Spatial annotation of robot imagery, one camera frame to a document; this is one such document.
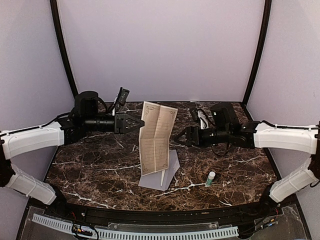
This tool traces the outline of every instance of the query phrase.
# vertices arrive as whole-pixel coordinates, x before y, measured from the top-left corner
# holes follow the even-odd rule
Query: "brown marble surface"
[[[172,135],[195,126],[189,109],[202,108],[209,116],[213,102],[158,102],[178,108]],[[238,103],[239,121],[247,118]],[[140,118],[142,103],[129,102],[122,109]],[[59,148],[46,182],[58,186],[69,203],[85,206],[138,211],[203,210],[252,203],[265,187],[276,180],[261,149],[232,147],[219,157],[211,148],[185,147],[170,141],[176,149],[180,169],[167,191],[138,186],[141,176],[139,131],[125,135],[92,133],[81,141]],[[205,187],[210,171],[216,178]]]

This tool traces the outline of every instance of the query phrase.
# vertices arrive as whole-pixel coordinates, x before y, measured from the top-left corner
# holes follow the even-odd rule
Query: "gray envelope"
[[[148,189],[165,191],[169,188],[169,185],[179,168],[180,168],[180,163],[179,163],[177,151],[171,150],[169,153],[169,168],[165,170],[162,186],[161,186],[162,171],[151,173],[146,176],[141,176],[139,181],[139,186],[148,188]]]

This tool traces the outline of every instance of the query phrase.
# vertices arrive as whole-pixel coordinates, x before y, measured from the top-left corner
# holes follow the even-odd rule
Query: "glue stick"
[[[216,176],[216,173],[214,171],[211,171],[209,173],[208,178],[206,179],[206,183],[205,183],[206,187],[210,187],[215,176]]]

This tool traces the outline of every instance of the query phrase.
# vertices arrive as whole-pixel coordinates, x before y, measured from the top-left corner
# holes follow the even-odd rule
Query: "black pole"
[[[245,94],[242,100],[242,103],[244,106],[247,106],[248,104],[248,101],[256,80],[256,76],[257,76],[257,72],[258,72],[258,68],[259,68],[259,64],[260,64],[262,52],[264,49],[266,36],[267,36],[267,29],[268,29],[269,17],[271,12],[271,3],[272,3],[272,0],[265,0],[264,2],[264,11],[263,11],[258,45],[256,47],[256,52],[254,56],[254,61],[253,61],[248,85],[246,86]]]
[[[78,92],[76,82],[75,82],[74,76],[72,74],[70,63],[69,63],[69,58],[68,58],[67,49],[66,49],[66,45],[65,45],[65,41],[64,41],[64,36],[62,33],[62,29],[61,29],[57,0],[50,0],[50,5],[51,5],[51,12],[52,12],[53,24],[54,24],[54,29],[55,29],[55,35],[56,35],[56,39],[58,41],[64,70],[66,73],[66,77],[68,78],[68,82],[69,82],[72,94],[75,97],[76,95],[79,94],[79,92]]]

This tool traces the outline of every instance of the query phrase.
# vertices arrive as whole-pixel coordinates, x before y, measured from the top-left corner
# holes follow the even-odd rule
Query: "perforated white strip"
[[[33,214],[32,221],[57,231],[72,234],[72,222],[67,220],[58,220],[48,216]],[[238,236],[238,227],[228,227],[208,231],[181,232],[181,233],[142,233],[112,231],[102,228],[95,228],[99,234],[100,240],[216,240]]]

